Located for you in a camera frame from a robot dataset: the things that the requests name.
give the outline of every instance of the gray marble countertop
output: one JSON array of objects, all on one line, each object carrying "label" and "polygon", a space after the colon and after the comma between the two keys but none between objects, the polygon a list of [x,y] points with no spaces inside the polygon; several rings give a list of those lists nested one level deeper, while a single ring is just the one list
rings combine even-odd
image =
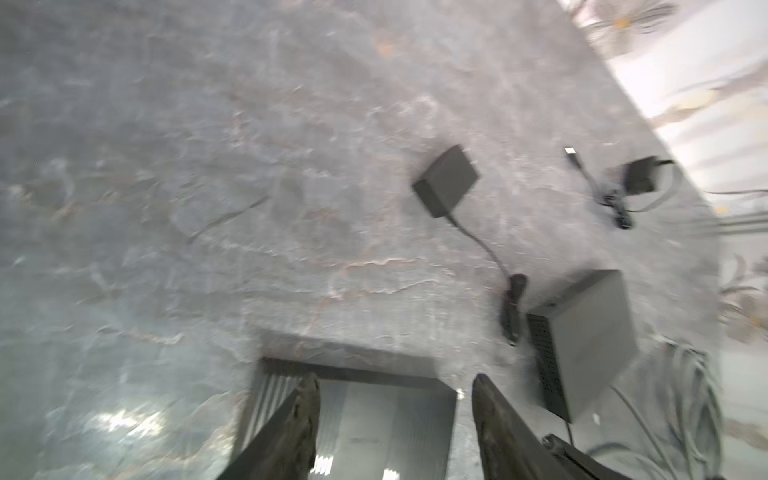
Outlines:
[{"label": "gray marble countertop", "polygon": [[[455,215],[529,275],[524,308],[624,271],[624,384],[649,332],[717,343],[694,189],[622,231],[564,159],[666,153],[555,0],[7,0],[0,24],[6,478],[215,478],[265,354],[486,372],[563,436],[505,280],[411,191],[452,144],[481,174]],[[580,448],[637,430],[603,397]],[[448,477],[481,475],[467,397]]]}]

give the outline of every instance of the power cord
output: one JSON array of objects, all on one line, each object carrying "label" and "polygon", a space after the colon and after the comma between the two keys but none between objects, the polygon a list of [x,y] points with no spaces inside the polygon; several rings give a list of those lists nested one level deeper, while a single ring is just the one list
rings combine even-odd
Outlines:
[{"label": "power cord", "polygon": [[753,188],[751,190],[735,190],[733,192],[708,192],[704,191],[705,194],[709,195],[746,195],[746,194],[768,194],[768,189],[765,188]]},{"label": "power cord", "polygon": [[515,275],[510,276],[502,261],[496,256],[495,253],[493,253],[493,250],[491,250],[491,248],[486,245],[485,242],[477,238],[475,235],[469,233],[467,229],[465,229],[458,222],[458,220],[453,217],[453,215],[446,214],[445,218],[447,218],[448,221],[451,222],[451,225],[456,227],[458,231],[471,238],[475,241],[475,243],[482,247],[482,249],[485,250],[491,257],[494,263],[496,263],[498,269],[504,275],[504,278],[507,279],[507,291],[504,295],[504,304],[502,307],[502,312],[499,314],[498,322],[502,325],[502,331],[504,332],[504,336],[509,341],[509,344],[516,346],[522,333],[522,321],[519,309],[520,299],[523,296],[525,287],[528,285],[528,278],[522,273],[516,273]]},{"label": "power cord", "polygon": [[[594,179],[594,177],[592,177],[589,171],[587,171],[586,167],[584,167],[584,164],[581,163],[581,159],[578,157],[576,150],[573,147],[566,147],[565,156],[568,159],[568,161],[570,161],[571,164],[574,167],[576,167],[581,172],[582,175],[584,175],[584,179],[586,179],[590,189],[592,190],[592,198],[594,198],[594,201],[598,205],[602,205],[603,207],[613,207],[613,204],[607,202],[605,200],[605,196],[601,195],[600,187],[598,186],[597,181]],[[666,165],[666,164],[674,164],[674,161],[662,160],[658,163],[659,166]],[[658,207],[659,205],[663,204],[664,202],[672,198],[680,189],[680,185],[682,184],[682,180],[683,180],[683,175],[680,174],[679,168],[674,169],[672,174],[673,174],[672,184],[670,185],[670,187],[667,189],[666,192],[661,194],[656,200],[650,202],[645,207],[639,208],[637,210],[627,209],[626,211],[633,214],[642,214],[644,212],[653,210],[654,208]]]},{"label": "power cord", "polygon": [[478,244],[480,247],[482,247],[482,249],[483,249],[483,250],[485,250],[486,252],[488,252],[488,255],[491,257],[491,260],[493,260],[493,261],[494,261],[494,263],[496,263],[496,265],[498,266],[498,269],[502,271],[502,274],[504,275],[504,278],[505,278],[505,279],[508,279],[508,278],[509,278],[509,272],[508,272],[508,271],[507,271],[507,269],[504,267],[504,264],[502,263],[502,261],[501,261],[501,260],[499,260],[499,259],[498,259],[498,257],[496,256],[496,254],[495,254],[495,253],[493,253],[493,250],[491,250],[491,248],[490,248],[488,245],[486,245],[486,244],[485,244],[485,242],[483,242],[482,240],[480,240],[480,239],[479,239],[479,238],[477,238],[476,236],[474,236],[474,235],[472,235],[471,233],[469,233],[469,232],[467,231],[467,229],[465,229],[465,228],[464,228],[464,227],[463,227],[463,226],[462,226],[462,225],[461,225],[461,224],[458,222],[458,220],[456,220],[456,219],[453,217],[453,215],[451,215],[451,214],[447,214],[447,215],[445,215],[445,218],[447,218],[447,219],[448,219],[448,221],[449,221],[449,222],[451,222],[451,225],[453,225],[454,227],[456,227],[456,228],[458,229],[458,231],[460,231],[461,233],[463,233],[463,234],[464,234],[464,235],[466,235],[467,237],[469,237],[469,238],[473,239],[473,240],[475,241],[475,243],[477,243],[477,244]]},{"label": "power cord", "polygon": [[[717,395],[717,382],[710,368],[710,356],[687,344],[666,338],[664,342],[673,349],[670,381],[666,388],[673,400],[674,415],[667,409],[667,424],[683,452],[689,479],[699,480],[694,473],[696,464],[701,464],[703,478],[716,478],[723,459],[723,413]],[[680,480],[669,456],[632,401],[618,387],[611,388],[629,408],[663,462],[617,443],[599,445],[587,451],[587,455],[595,458],[632,457],[661,473],[666,480]],[[709,444],[702,445],[700,442],[702,433],[709,434]]]},{"label": "power cord", "polygon": [[590,175],[589,171],[584,168],[584,164],[581,163],[581,159],[578,157],[576,150],[573,147],[566,147],[565,157],[574,167],[576,167],[581,172],[582,175],[584,175],[584,179],[586,179],[590,189],[592,190],[592,198],[594,199],[595,203],[602,205],[603,207],[610,207],[611,205],[607,204],[603,200],[603,197],[600,195],[600,188],[598,187],[597,181],[594,179],[594,177],[592,177],[592,175]]}]

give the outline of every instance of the ventilation grille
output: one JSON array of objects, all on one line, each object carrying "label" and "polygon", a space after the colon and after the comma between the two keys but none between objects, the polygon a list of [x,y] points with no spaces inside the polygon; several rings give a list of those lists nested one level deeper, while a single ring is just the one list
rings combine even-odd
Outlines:
[{"label": "ventilation grille", "polygon": [[531,330],[531,339],[537,352],[541,386],[546,392],[562,397],[563,388],[560,384],[558,360],[554,354],[549,322],[543,317],[530,315],[528,328]]}]

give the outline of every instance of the floral wallpaper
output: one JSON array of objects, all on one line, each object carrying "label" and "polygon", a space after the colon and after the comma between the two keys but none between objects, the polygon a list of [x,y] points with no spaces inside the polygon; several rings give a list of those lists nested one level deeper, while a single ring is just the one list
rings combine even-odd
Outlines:
[{"label": "floral wallpaper", "polygon": [[626,55],[716,0],[559,0],[606,59]]},{"label": "floral wallpaper", "polygon": [[768,254],[748,264],[735,253],[732,260],[726,259],[731,261],[733,276],[720,288],[720,321],[737,342],[768,342]]}]

